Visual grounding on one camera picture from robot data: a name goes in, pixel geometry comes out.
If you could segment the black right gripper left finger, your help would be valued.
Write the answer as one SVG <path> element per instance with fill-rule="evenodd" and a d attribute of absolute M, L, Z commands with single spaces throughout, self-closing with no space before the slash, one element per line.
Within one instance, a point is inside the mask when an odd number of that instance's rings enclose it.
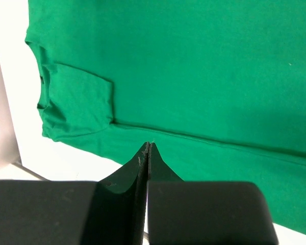
<path fill-rule="evenodd" d="M 142 244 L 148 144 L 95 181 L 0 180 L 0 244 Z"/>

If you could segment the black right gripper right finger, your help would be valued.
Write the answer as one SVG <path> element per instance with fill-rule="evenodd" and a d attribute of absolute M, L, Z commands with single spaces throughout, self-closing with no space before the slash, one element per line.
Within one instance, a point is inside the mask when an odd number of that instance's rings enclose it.
<path fill-rule="evenodd" d="M 152 143 L 148 153 L 150 244 L 278 244 L 260 189 L 246 181 L 184 181 Z"/>

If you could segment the green t shirt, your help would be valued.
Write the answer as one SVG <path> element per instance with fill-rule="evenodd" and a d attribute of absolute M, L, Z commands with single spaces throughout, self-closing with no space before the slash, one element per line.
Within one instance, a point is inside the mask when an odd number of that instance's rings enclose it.
<path fill-rule="evenodd" d="M 245 180 L 306 234 L 306 1 L 29 1 L 42 134 Z"/>

